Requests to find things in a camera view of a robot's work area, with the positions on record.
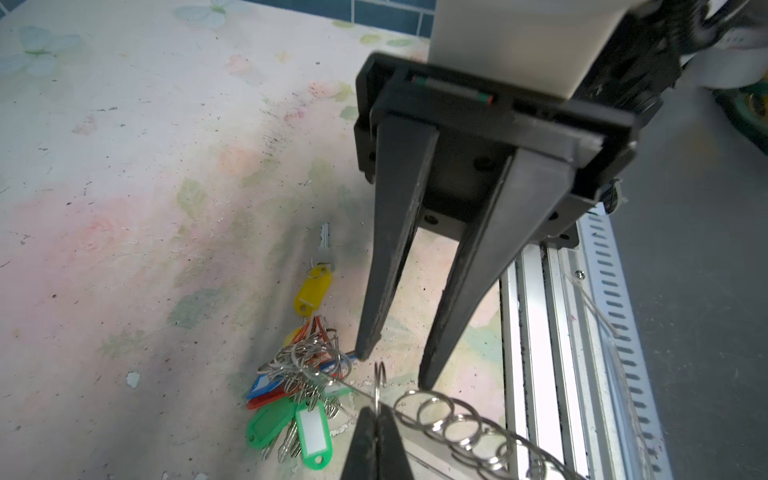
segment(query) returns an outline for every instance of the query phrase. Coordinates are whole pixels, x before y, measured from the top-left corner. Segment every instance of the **perforated metal strip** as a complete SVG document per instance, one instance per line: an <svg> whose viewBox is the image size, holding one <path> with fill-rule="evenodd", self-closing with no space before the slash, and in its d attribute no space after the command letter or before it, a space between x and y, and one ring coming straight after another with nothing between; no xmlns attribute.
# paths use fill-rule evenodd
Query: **perforated metal strip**
<svg viewBox="0 0 768 480"><path fill-rule="evenodd" d="M672 480L664 434L650 390L637 325L634 321L624 271L611 221L607 216L585 214L579 221L581 245L587 259L587 280L594 302L621 336L616 345L624 367L657 480Z"/></svg>

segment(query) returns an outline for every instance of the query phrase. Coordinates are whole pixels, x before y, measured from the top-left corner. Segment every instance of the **table surface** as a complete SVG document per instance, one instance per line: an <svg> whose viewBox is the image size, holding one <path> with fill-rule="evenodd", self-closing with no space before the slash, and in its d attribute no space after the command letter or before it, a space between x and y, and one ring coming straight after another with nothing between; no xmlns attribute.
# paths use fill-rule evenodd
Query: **table surface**
<svg viewBox="0 0 768 480"><path fill-rule="evenodd" d="M3 478L342 468L341 454L322 472L262 462L243 393L301 323L293 297L325 222L336 272L319 312L354 347L374 190L357 170L354 78L373 49L424 60L429 45L223 10L28 0L0 22ZM415 385L455 248L416 235L371 358L387 365L385 400ZM500 335L494 288L436 388L503 424ZM370 385L372 363L354 375ZM334 431L337 452L353 430Z"/></svg>

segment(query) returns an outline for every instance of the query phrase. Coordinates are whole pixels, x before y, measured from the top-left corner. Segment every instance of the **black bracket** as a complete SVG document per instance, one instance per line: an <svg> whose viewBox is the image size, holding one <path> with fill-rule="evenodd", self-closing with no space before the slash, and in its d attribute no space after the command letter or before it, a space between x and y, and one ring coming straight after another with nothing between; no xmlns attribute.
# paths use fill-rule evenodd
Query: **black bracket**
<svg viewBox="0 0 768 480"><path fill-rule="evenodd" d="M376 183L356 355L380 338L416 228L459 240L419 371L431 389L526 243L578 245L574 222L634 156L634 116L384 54L356 86L358 165Z"/></svg>

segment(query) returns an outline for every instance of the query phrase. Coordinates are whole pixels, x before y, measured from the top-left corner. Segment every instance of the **tiled wall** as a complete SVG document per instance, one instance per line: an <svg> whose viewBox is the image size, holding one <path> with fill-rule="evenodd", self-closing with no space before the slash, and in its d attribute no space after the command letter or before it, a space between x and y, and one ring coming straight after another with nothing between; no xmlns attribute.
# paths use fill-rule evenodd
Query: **tiled wall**
<svg viewBox="0 0 768 480"><path fill-rule="evenodd" d="M429 38L435 19L436 0L248 1Z"/></svg>
<svg viewBox="0 0 768 480"><path fill-rule="evenodd" d="M24 0L0 0L0 18L3 18L13 10L14 8L18 7Z"/></svg>

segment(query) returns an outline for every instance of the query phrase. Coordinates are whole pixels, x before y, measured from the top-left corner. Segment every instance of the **butterfly pattern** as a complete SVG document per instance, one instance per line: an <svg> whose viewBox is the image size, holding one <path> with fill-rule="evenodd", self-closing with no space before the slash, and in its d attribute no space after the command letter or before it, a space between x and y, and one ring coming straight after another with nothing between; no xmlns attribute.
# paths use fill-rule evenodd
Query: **butterfly pattern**
<svg viewBox="0 0 768 480"><path fill-rule="evenodd" d="M174 14L189 25L217 28L224 24L230 13L242 13L248 6L240 0L210 0L207 7L188 6L174 10Z"/></svg>
<svg viewBox="0 0 768 480"><path fill-rule="evenodd" d="M57 54L80 43L80 35L54 36L50 30L39 27L22 27L19 37L23 51L0 58L0 75L25 71L33 77L48 77L56 67Z"/></svg>

